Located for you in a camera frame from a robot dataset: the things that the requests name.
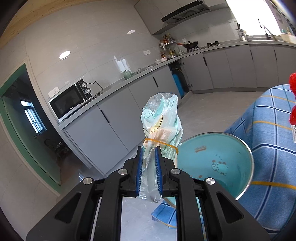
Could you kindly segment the clear printed plastic bag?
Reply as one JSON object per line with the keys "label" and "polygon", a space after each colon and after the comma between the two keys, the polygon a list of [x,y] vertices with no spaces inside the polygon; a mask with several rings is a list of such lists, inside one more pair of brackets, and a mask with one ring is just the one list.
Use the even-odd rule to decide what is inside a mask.
{"label": "clear printed plastic bag", "polygon": [[139,197],[159,202],[161,194],[157,184],[155,149],[160,147],[164,158],[178,165],[177,147],[183,136],[183,128],[177,114],[178,96],[171,93],[157,93],[150,97],[142,109],[141,121],[145,140],[142,144],[144,157]]}

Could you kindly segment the grey lower kitchen cabinets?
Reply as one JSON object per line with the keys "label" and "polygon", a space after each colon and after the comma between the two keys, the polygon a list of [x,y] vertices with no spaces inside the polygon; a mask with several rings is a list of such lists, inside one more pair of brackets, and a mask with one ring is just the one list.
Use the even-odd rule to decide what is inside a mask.
{"label": "grey lower kitchen cabinets", "polygon": [[[295,72],[295,45],[250,41],[218,45],[176,58],[193,93],[256,91],[286,84]],[[143,139],[142,108],[158,92],[179,94],[170,63],[146,70],[90,101],[59,128],[88,167],[106,174]]]}

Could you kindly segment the grey kitchen cabinets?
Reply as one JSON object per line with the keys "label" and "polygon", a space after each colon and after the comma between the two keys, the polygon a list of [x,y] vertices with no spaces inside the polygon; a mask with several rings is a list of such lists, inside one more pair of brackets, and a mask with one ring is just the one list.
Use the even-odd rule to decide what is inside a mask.
{"label": "grey kitchen cabinets", "polygon": [[140,0],[134,5],[151,35],[161,34],[193,17],[227,7],[226,1]]}
{"label": "grey kitchen cabinets", "polygon": [[[176,58],[193,93],[256,91],[286,84],[295,72],[295,45],[250,41],[218,45]],[[143,139],[142,108],[158,92],[179,94],[170,63],[146,70],[90,101],[59,128],[88,167],[106,174]]]}

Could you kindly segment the kitchen sink faucet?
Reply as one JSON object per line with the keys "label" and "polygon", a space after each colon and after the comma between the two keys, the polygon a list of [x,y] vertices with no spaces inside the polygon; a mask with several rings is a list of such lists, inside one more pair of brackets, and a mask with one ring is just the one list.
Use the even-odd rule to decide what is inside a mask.
{"label": "kitchen sink faucet", "polygon": [[258,19],[258,22],[259,22],[259,26],[260,28],[264,29],[264,32],[265,32],[265,38],[266,40],[274,40],[274,41],[277,41],[278,39],[275,37],[275,35],[273,35],[271,33],[271,31],[264,25],[260,22],[260,20]]}

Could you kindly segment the grey upper kitchen cabinets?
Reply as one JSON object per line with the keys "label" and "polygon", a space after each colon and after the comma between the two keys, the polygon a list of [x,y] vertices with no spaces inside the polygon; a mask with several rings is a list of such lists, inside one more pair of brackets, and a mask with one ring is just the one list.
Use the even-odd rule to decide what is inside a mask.
{"label": "grey upper kitchen cabinets", "polygon": [[226,1],[140,0],[134,5],[151,35],[161,34],[193,17],[227,7]]}

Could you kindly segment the blue plaid tablecloth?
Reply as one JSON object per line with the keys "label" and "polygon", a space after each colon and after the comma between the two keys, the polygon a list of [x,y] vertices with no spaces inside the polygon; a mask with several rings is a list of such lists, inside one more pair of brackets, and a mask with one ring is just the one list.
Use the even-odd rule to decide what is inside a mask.
{"label": "blue plaid tablecloth", "polygon": [[295,95],[287,84],[264,92],[224,133],[250,147],[254,173],[238,200],[271,238],[295,214],[295,127],[290,114]]}

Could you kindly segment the teal enamel basin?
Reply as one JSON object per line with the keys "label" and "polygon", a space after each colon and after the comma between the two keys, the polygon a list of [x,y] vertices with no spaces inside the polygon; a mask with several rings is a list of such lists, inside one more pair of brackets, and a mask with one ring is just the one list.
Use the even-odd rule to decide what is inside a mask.
{"label": "teal enamel basin", "polygon": [[178,145],[177,168],[192,178],[213,178],[236,200],[253,178],[254,158],[240,138],[221,132],[198,134]]}

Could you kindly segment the black white microwave oven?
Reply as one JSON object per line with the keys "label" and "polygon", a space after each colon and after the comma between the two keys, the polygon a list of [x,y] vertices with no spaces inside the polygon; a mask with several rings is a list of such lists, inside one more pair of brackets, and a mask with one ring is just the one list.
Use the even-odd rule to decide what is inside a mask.
{"label": "black white microwave oven", "polygon": [[91,97],[91,89],[88,86],[88,83],[81,79],[72,84],[62,93],[53,97],[49,101],[49,106],[57,120],[62,122],[85,104],[86,101],[91,99]]}

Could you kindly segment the blue water filter tank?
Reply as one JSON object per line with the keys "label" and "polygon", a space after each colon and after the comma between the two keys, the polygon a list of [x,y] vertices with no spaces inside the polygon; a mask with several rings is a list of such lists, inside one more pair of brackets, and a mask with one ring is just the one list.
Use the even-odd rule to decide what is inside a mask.
{"label": "blue water filter tank", "polygon": [[184,92],[184,89],[182,87],[180,78],[178,77],[178,75],[176,73],[173,73],[173,78],[174,78],[174,81],[175,81],[175,83],[177,85],[177,89],[178,89],[178,91],[180,93],[180,96],[181,96],[181,98],[183,98],[184,95],[185,95],[185,92]]}

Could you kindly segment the gas stove burner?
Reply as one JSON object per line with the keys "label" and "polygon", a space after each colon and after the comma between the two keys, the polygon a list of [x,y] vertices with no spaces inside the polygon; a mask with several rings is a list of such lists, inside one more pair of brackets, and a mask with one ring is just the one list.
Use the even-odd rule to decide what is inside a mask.
{"label": "gas stove burner", "polygon": [[218,41],[214,41],[213,43],[207,43],[207,47],[211,47],[211,46],[216,46],[219,45],[220,43]]}

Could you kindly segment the black wok pan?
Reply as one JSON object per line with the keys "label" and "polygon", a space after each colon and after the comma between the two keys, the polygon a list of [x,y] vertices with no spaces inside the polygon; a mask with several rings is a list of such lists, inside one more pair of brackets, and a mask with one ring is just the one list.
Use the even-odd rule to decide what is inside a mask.
{"label": "black wok pan", "polygon": [[187,49],[187,52],[192,52],[193,49],[198,48],[198,41],[191,42],[189,41],[188,43],[177,43],[177,45],[184,47]]}

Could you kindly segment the spice rack with bottles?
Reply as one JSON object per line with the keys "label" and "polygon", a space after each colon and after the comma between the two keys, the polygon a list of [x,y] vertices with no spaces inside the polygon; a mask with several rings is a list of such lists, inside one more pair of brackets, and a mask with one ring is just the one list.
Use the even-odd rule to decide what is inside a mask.
{"label": "spice rack with bottles", "polygon": [[159,41],[159,50],[162,58],[173,59],[178,57],[178,51],[176,50],[177,43],[170,34],[163,35]]}

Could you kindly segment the black range hood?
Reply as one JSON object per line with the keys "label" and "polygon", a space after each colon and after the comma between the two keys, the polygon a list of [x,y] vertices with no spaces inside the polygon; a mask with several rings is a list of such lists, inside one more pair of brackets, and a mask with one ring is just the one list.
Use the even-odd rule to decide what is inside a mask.
{"label": "black range hood", "polygon": [[177,24],[193,16],[209,12],[210,9],[203,1],[193,1],[161,18],[163,23]]}

